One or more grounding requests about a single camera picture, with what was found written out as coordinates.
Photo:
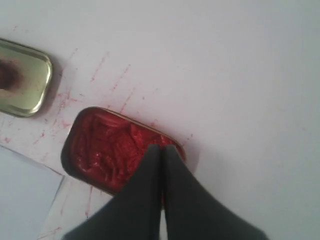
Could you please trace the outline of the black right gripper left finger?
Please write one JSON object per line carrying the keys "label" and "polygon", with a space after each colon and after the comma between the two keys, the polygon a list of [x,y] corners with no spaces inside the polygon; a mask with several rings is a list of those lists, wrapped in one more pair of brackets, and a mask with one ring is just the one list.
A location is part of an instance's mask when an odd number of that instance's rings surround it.
{"label": "black right gripper left finger", "polygon": [[129,182],[65,240],[158,240],[162,209],[161,147],[149,145]]}

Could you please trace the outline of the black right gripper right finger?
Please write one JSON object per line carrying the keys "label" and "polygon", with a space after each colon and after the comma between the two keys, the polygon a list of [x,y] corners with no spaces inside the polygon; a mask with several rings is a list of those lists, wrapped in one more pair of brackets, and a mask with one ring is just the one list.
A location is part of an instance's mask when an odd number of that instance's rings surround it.
{"label": "black right gripper right finger", "polygon": [[173,145],[162,149],[163,194],[170,240],[266,240],[267,235],[217,201]]}

